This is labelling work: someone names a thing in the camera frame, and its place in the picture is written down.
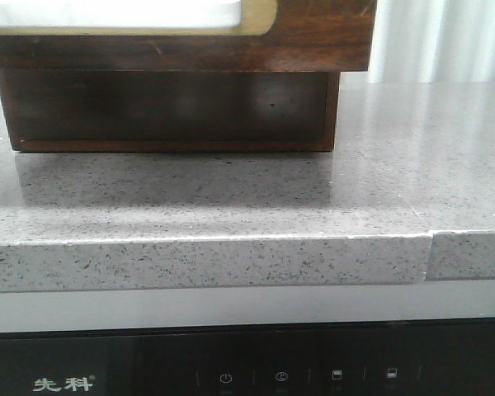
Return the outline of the white drawer pull handle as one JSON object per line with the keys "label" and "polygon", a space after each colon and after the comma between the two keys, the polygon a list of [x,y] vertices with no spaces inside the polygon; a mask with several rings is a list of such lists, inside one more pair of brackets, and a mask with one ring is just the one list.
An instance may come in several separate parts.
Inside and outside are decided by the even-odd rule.
{"label": "white drawer pull handle", "polygon": [[240,1],[0,1],[0,28],[219,28],[241,20]]}

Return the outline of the black built-in appliance panel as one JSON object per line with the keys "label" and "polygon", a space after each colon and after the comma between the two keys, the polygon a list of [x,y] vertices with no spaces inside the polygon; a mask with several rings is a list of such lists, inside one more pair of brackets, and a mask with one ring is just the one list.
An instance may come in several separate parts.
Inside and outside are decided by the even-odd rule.
{"label": "black built-in appliance panel", "polygon": [[0,395],[495,395],[495,318],[0,333]]}

